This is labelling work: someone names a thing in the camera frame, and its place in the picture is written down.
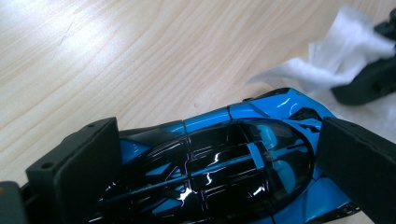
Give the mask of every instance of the black rubber pad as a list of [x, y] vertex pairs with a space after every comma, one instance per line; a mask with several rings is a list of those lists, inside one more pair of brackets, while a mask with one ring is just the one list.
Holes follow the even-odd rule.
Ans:
[[15, 182], [0, 182], [0, 223], [28, 223], [20, 187]]
[[375, 223], [396, 223], [396, 145], [359, 125], [326, 118], [322, 171]]
[[62, 223], [87, 221], [120, 168], [117, 120], [102, 119], [67, 136], [27, 170], [32, 191]]

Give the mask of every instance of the white cloth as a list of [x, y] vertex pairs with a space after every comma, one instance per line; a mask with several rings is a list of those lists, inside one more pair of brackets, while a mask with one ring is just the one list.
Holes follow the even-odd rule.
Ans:
[[290, 77], [301, 81], [304, 91], [323, 91], [346, 85], [368, 63], [395, 54], [395, 42], [377, 34], [367, 16], [352, 7], [341, 7], [322, 41], [309, 46], [309, 62], [293, 58], [251, 78]]

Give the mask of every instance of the toy car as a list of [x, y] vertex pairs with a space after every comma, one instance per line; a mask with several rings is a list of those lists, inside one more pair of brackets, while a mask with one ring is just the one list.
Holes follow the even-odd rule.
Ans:
[[32, 164], [21, 193], [0, 183], [0, 222], [269, 224], [352, 215], [360, 209], [316, 162], [325, 117], [334, 115], [284, 88], [150, 128], [119, 132], [116, 119], [99, 120]]
[[121, 171], [90, 223], [306, 223], [359, 208], [315, 163], [323, 105], [294, 89], [120, 132]]

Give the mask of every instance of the wooden table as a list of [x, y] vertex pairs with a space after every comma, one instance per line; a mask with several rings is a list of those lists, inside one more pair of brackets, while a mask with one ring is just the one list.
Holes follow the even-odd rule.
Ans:
[[151, 126], [271, 90], [246, 81], [291, 57], [307, 58], [308, 43], [323, 38], [344, 2], [375, 22], [396, 6], [1, 1], [0, 180], [23, 185], [31, 163], [98, 119], [117, 117], [121, 130]]

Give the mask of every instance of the glossy blue paint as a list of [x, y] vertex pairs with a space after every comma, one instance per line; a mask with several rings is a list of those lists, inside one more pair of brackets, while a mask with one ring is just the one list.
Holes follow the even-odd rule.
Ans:
[[306, 221], [335, 210], [350, 199], [329, 178], [322, 177], [312, 183], [306, 193]]
[[206, 114], [196, 116], [190, 119], [184, 120], [186, 125], [187, 133], [192, 133], [197, 130], [210, 127], [216, 124], [220, 124], [224, 121], [230, 120], [227, 108], [222, 108], [208, 112]]
[[300, 195], [287, 207], [274, 214], [275, 223], [303, 224], [305, 223], [305, 193]]
[[154, 170], [152, 170], [150, 172], [147, 172], [146, 175], [160, 175], [166, 170], [166, 168], [169, 167], [170, 164], [171, 163], [167, 163], [165, 165], [162, 165], [162, 166], [160, 166], [160, 167], [158, 167], [158, 168], [156, 168], [156, 169], [154, 169]]
[[253, 158], [254, 164], [256, 165], [256, 169], [260, 170], [264, 168], [264, 161], [262, 160], [262, 155], [260, 154], [259, 149], [256, 147], [256, 144], [249, 143], [247, 144], [247, 147], [250, 150], [250, 154]]
[[326, 107], [294, 89], [290, 89], [286, 94], [231, 105], [230, 114], [233, 119], [264, 117], [288, 119], [305, 107], [315, 109], [322, 118], [334, 117]]
[[125, 164], [143, 154], [145, 151], [150, 149], [150, 147], [129, 140], [120, 140], [120, 149], [122, 164]]
[[175, 199], [168, 199], [164, 203], [162, 203], [160, 206], [156, 207], [154, 210], [152, 210], [152, 214], [157, 215], [161, 212], [165, 212], [167, 210], [170, 210], [172, 208], [179, 207], [183, 204], [182, 201], [180, 200], [175, 200]]

